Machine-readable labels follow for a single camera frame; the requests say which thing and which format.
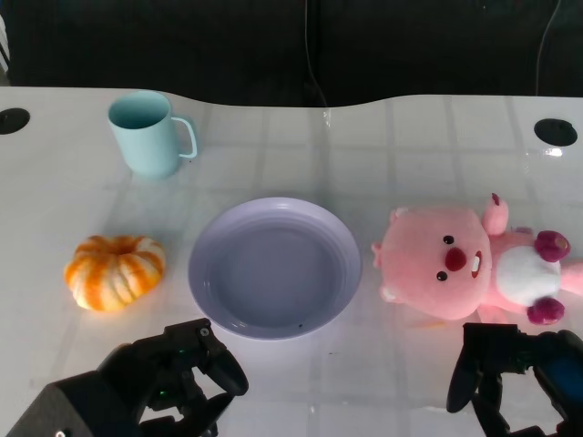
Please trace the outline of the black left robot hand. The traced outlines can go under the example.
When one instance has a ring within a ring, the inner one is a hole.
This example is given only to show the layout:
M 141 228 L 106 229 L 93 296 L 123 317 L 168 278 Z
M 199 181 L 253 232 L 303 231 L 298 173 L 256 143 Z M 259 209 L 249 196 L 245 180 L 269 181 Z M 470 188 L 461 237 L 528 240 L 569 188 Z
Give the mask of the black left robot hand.
M 207 319 L 166 327 L 112 351 L 97 368 L 142 436 L 216 436 L 247 377 Z

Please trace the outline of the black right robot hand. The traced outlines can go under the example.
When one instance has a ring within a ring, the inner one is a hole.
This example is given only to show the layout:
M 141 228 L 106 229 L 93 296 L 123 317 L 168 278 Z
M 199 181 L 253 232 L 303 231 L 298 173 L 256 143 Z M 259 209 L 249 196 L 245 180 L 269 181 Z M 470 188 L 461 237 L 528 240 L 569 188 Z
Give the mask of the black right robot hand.
M 562 422 L 556 436 L 582 434 L 582 339 L 569 330 L 528 335 L 516 324 L 466 323 L 446 398 L 449 413 L 473 406 L 486 436 L 543 436 L 538 426 L 511 431 L 500 412 L 504 373 L 534 372 Z

